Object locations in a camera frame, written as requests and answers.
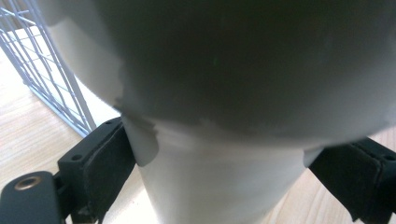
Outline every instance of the shiny ceramic surface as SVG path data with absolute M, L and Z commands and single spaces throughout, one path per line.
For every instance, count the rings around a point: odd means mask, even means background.
M 260 222 L 305 149 L 396 119 L 394 1 L 38 0 L 164 223 Z

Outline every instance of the metal wire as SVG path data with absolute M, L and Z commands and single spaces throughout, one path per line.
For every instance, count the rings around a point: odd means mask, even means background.
M 78 133 L 87 135 L 96 125 L 74 74 L 53 47 L 35 5 L 28 0 L 8 2 L 9 8 L 0 7 L 0 47 L 23 83 Z

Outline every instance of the wire mesh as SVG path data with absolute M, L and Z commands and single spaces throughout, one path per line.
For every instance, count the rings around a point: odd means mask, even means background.
M 28 0 L 0 5 L 0 47 L 23 83 L 79 134 L 85 136 L 96 128 L 75 75 Z

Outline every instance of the wood grain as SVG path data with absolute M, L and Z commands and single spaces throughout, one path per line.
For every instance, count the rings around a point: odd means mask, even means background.
M 57 171 L 56 161 L 81 138 L 21 84 L 0 52 L 0 189 L 19 175 Z M 396 129 L 372 136 L 396 149 Z M 149 197 L 135 169 L 104 223 L 156 223 Z M 352 223 L 347 210 L 306 170 L 266 216 L 263 224 Z M 393 216 L 390 223 L 396 224 Z

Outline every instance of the wooden surface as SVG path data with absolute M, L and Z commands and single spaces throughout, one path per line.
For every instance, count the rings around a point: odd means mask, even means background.
M 56 161 L 80 137 L 46 108 L 28 88 L 0 51 L 0 189 L 19 175 L 38 170 L 57 171 Z M 373 136 L 396 149 L 396 130 Z M 105 223 L 155 223 L 155 215 L 135 169 Z M 308 170 L 275 206 L 269 223 L 352 223 L 347 210 Z M 390 223 L 396 223 L 393 217 Z

